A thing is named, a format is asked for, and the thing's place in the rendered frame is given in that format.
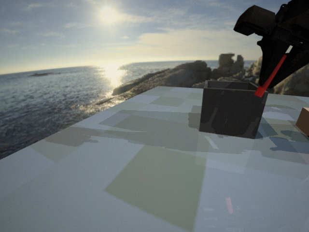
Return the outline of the red peg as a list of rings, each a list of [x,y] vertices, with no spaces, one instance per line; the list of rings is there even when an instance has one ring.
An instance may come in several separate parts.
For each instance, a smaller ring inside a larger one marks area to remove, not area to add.
[[[266,89],[269,86],[270,82],[272,81],[272,79],[276,75],[277,71],[279,70],[279,68],[282,65],[282,63],[285,60],[285,58],[286,58],[286,55],[284,55],[282,57],[282,59],[280,60],[280,62],[278,63],[278,65],[276,66],[274,71],[272,72],[271,76],[265,81],[265,83],[263,85],[259,85],[259,87],[257,88],[257,90],[254,93],[254,95],[256,95],[258,97],[262,97],[263,96],[264,92],[266,91]]]

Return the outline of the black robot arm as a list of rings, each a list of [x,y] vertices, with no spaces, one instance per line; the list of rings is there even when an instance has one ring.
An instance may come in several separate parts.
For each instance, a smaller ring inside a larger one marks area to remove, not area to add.
[[[273,23],[278,24],[278,25],[281,23],[281,21],[283,20],[286,12],[288,10],[288,8],[286,6],[287,6],[287,4],[281,5],[279,11],[275,15],[275,19],[274,19]],[[260,32],[257,32],[257,31],[255,31],[255,34],[257,34],[258,36],[264,35],[263,33],[260,33]]]

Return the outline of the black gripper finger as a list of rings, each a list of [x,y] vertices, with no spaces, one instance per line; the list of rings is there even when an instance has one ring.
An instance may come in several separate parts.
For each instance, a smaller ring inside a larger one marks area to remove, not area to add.
[[[261,47],[262,66],[258,84],[263,85],[290,47],[291,43],[278,37],[269,37],[257,42]]]
[[[309,64],[309,51],[285,53],[286,58],[267,88],[273,88],[282,80]]]

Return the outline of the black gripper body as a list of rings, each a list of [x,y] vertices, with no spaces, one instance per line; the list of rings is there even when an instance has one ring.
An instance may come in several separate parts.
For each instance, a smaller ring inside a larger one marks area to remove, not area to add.
[[[263,39],[278,37],[291,43],[292,52],[309,51],[309,0],[291,0],[281,23],[273,23],[275,13],[259,6],[249,7],[237,20],[234,31],[251,35],[263,33]]]

